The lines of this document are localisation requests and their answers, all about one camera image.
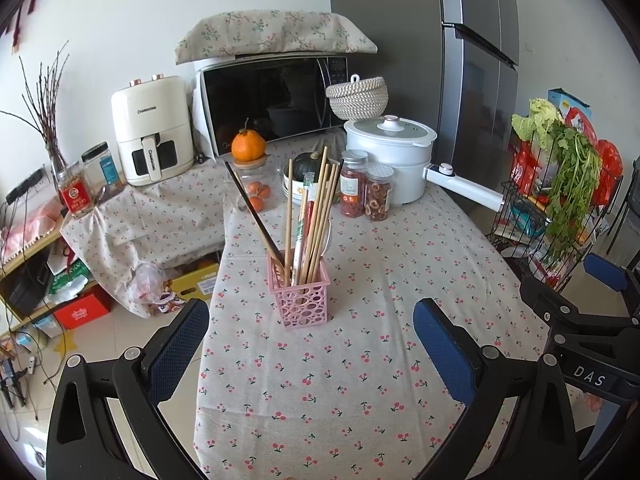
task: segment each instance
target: floral cloth cover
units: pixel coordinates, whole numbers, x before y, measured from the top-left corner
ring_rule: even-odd
[[[344,149],[344,138],[344,131],[334,128],[270,142],[267,154],[283,164],[288,156],[319,150],[322,144],[335,157]],[[157,184],[126,186],[82,218],[67,217],[62,235],[102,288],[128,310],[148,317],[144,307],[127,299],[133,271],[143,262],[172,268],[222,248],[223,200],[226,186],[233,186],[225,184],[227,175],[223,161],[208,160]],[[281,191],[272,192],[284,200]]]
[[[285,206],[264,224],[282,246]],[[413,478],[464,406],[418,340],[413,310],[435,298],[479,345],[536,360],[547,326],[522,303],[513,273],[439,187],[386,221],[332,213],[325,254],[328,323],[286,330],[266,285],[250,216],[232,212],[210,302],[194,446],[220,479]],[[571,395],[577,399],[576,390]],[[487,468],[513,410],[508,400],[480,455]]]
[[[200,20],[175,49],[175,63],[268,52],[363,52],[376,45],[332,12],[238,10]]]

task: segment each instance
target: yellow box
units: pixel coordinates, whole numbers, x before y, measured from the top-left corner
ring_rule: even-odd
[[[219,268],[220,264],[211,264],[201,269],[187,272],[179,278],[170,280],[170,288],[185,301],[189,301],[191,298],[199,298],[204,301],[210,300],[213,294],[213,287],[216,285]]]

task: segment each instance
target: refrigerator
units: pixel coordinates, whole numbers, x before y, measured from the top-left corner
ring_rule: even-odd
[[[505,167],[518,85],[516,0],[331,0],[378,46],[350,73],[383,76],[385,113],[438,133],[432,162],[496,189]],[[456,197],[469,210],[472,203]]]

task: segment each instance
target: white wall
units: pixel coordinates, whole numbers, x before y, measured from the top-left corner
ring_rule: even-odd
[[[174,48],[201,18],[242,9],[331,10],[330,0],[38,0],[21,25],[19,54],[31,81],[40,62],[51,62],[69,40],[58,108],[58,137],[68,162],[102,140],[116,144],[111,94],[154,73],[193,76],[175,66]],[[0,109],[27,115],[20,93],[20,63],[11,39],[0,38]],[[47,154],[40,134],[0,115],[0,196]]]
[[[617,23],[601,0],[517,3],[516,113],[527,114],[530,98],[564,88],[591,105],[596,134],[618,147],[626,179],[640,155],[640,64]]]

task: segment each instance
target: orange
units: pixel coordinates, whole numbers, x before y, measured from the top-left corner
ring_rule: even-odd
[[[264,185],[258,191],[258,196],[260,198],[269,198],[271,196],[271,188],[267,185]]]
[[[251,202],[251,205],[254,206],[254,209],[257,213],[264,209],[264,202],[258,196],[250,196],[249,202]]]
[[[257,160],[264,155],[266,143],[255,130],[240,130],[231,143],[231,153],[241,162]]]
[[[260,193],[260,188],[262,187],[262,183],[259,180],[254,182],[249,182],[246,185],[246,192],[250,195],[257,195]]]

